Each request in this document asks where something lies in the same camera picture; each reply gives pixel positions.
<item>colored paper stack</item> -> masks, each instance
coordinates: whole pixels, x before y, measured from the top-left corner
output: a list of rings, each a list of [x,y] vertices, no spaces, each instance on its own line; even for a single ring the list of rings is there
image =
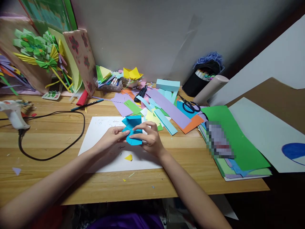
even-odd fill
[[[202,108],[209,121],[198,129],[226,181],[272,175],[269,162],[243,134],[227,106]]]

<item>paper bow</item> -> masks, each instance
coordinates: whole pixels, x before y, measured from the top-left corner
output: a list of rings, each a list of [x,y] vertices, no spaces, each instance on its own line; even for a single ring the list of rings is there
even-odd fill
[[[47,62],[43,62],[43,61],[40,61],[40,60],[36,60],[36,62],[39,65],[39,67],[46,69],[47,73],[50,72],[49,67],[52,67],[56,70],[57,62],[53,58],[50,58],[50,60],[47,61]]]

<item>green paper flower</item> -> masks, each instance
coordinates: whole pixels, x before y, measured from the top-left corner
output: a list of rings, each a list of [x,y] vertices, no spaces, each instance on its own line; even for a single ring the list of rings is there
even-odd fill
[[[27,56],[33,56],[40,61],[50,59],[51,44],[50,46],[46,45],[47,41],[45,39],[36,37],[26,29],[23,29],[23,32],[16,30],[15,35],[18,39],[13,40],[13,45],[21,48],[21,53]]]

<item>brown cardboard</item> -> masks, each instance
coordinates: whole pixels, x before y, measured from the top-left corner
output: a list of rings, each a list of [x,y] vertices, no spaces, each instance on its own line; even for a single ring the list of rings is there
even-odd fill
[[[271,77],[227,104],[245,97],[305,134],[305,89],[296,90]]]

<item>black cable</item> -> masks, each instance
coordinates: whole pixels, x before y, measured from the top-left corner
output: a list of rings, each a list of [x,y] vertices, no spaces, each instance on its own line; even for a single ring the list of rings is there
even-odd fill
[[[18,146],[19,146],[20,151],[21,151],[25,156],[27,156],[27,157],[29,157],[29,158],[31,158],[31,159],[33,159],[33,160],[36,160],[36,161],[48,161],[48,160],[51,160],[51,159],[53,159],[53,158],[55,158],[55,157],[61,155],[63,152],[65,152],[67,149],[69,149],[71,146],[73,146],[73,145],[82,137],[82,135],[84,134],[84,131],[85,131],[85,116],[84,116],[83,113],[81,113],[81,112],[79,112],[79,111],[55,111],[55,112],[53,112],[53,113],[46,114],[46,115],[41,115],[41,116],[24,117],[24,119],[32,120],[32,119],[43,118],[43,117],[47,117],[47,116],[51,116],[51,115],[62,114],[62,113],[79,113],[79,114],[81,114],[81,115],[83,116],[83,118],[84,118],[84,125],[83,125],[83,130],[82,130],[82,133],[80,134],[80,136],[79,136],[72,144],[70,144],[67,148],[65,148],[64,150],[62,150],[62,151],[59,152],[58,154],[56,154],[56,155],[54,155],[54,156],[52,156],[52,157],[49,157],[49,158],[40,159],[40,158],[36,158],[36,157],[33,157],[33,156],[28,155],[28,154],[23,150],[22,144],[21,144],[21,143],[22,143],[22,137],[23,137],[23,135],[24,135],[24,133],[25,133],[26,130],[20,129],[20,130],[18,130],[18,132],[19,132]]]

